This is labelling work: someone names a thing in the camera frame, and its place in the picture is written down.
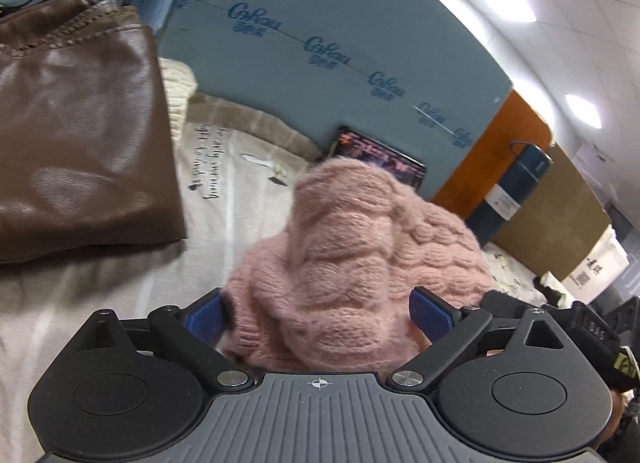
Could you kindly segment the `operator right hand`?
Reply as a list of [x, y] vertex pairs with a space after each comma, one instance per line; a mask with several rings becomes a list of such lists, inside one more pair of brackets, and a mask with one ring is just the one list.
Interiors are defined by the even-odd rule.
[[616, 440], [616, 433], [620, 430], [620, 421], [623, 420], [623, 415], [626, 410], [625, 397], [615, 389], [611, 389], [610, 393], [612, 398], [612, 413], [608, 420], [608, 425], [606, 425], [598, 441], [599, 453], [606, 452], [611, 448]]

